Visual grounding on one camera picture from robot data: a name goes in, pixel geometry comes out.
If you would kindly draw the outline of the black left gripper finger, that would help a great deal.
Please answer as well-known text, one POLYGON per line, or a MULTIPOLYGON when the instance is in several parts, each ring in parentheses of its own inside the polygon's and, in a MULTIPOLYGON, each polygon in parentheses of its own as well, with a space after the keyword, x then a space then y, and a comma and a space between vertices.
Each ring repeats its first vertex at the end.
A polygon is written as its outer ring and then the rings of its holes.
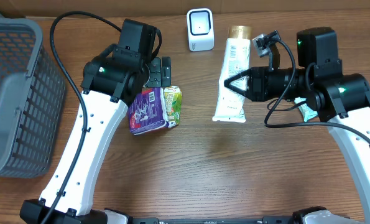
POLYGON ((161 87, 171 86, 171 71, 161 71, 161 87))
POLYGON ((162 71, 164 72, 171 71, 171 65, 172 61, 170 57, 161 57, 162 71))

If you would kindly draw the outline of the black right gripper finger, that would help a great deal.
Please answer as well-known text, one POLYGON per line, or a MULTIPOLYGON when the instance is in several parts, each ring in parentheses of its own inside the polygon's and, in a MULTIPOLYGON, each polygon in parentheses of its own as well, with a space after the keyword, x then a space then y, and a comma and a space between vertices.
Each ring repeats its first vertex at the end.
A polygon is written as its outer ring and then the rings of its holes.
POLYGON ((224 84, 230 84, 231 82, 235 81, 235 80, 239 80, 239 79, 242 79, 242 78, 246 78, 248 79, 248 77, 250 76, 251 74, 251 69, 247 69, 247 70, 244 70, 242 72, 239 72, 238 74, 236 75, 233 75, 229 78, 227 78, 225 81, 224 81, 224 84))
POLYGON ((224 86, 249 100, 251 99, 247 81, 224 82, 224 86))

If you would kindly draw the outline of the green snack pouch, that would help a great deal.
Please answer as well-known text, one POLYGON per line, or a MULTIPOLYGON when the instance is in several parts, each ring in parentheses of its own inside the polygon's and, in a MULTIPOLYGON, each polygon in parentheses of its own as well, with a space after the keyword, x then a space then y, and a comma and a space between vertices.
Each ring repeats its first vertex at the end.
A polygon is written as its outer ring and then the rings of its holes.
POLYGON ((168 116, 168 128, 173 128, 180 123, 182 91, 178 86, 170 86, 164 89, 164 98, 168 116))

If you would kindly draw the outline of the white tube gold cap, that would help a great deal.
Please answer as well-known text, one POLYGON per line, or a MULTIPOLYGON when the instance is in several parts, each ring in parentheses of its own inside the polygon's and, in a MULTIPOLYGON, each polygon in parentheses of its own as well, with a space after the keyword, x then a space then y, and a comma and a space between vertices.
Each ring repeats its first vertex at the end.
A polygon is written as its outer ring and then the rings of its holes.
POLYGON ((224 59, 218 81, 218 100, 213 121, 243 123, 245 97, 226 88, 224 81, 249 68, 251 32, 248 26, 231 26, 226 40, 224 59))

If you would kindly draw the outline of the purple snack packet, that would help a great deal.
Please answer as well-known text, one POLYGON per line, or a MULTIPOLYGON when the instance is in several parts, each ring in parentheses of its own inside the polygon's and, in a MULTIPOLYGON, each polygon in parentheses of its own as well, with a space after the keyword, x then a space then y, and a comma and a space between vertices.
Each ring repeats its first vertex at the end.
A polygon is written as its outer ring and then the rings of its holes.
POLYGON ((167 128, 169 119, 166 111, 164 89, 146 88, 138 94, 127 111, 129 130, 133 135, 167 128))

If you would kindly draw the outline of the teal packet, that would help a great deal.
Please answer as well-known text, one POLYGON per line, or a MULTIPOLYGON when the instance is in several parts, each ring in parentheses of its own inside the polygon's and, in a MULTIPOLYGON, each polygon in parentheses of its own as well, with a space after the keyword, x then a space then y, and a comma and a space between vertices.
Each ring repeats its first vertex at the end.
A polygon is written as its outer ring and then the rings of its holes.
POLYGON ((307 122, 315 117, 318 116, 318 113, 314 110, 312 110, 311 108, 309 108, 306 104, 306 99, 305 98, 296 98, 294 99, 294 103, 295 104, 299 104, 299 103, 303 103, 302 105, 300 105, 298 108, 303 116, 303 121, 304 122, 307 122))

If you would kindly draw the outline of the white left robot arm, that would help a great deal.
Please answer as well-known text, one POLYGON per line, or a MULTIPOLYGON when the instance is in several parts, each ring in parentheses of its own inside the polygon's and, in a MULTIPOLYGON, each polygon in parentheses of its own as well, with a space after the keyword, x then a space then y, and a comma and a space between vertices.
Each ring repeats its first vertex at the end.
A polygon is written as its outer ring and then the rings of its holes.
POLYGON ((67 77, 77 95, 78 114, 58 166, 38 199, 25 200, 26 223, 131 223, 123 212, 94 210, 96 181, 110 142, 136 96, 149 82, 161 31, 125 19, 116 44, 106 47, 83 69, 81 87, 67 77))

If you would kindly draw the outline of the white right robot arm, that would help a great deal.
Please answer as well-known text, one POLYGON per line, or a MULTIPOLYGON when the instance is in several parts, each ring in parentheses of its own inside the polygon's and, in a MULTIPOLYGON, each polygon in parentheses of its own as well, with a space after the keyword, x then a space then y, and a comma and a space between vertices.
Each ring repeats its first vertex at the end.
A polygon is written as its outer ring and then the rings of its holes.
POLYGON ((338 55, 336 32, 314 27, 297 33, 291 67, 280 67, 277 31, 253 40, 266 67, 252 67, 224 81, 226 88, 252 101, 293 101, 317 112, 318 125, 336 141, 359 194, 364 221, 370 223, 370 85, 359 73, 345 75, 338 55))

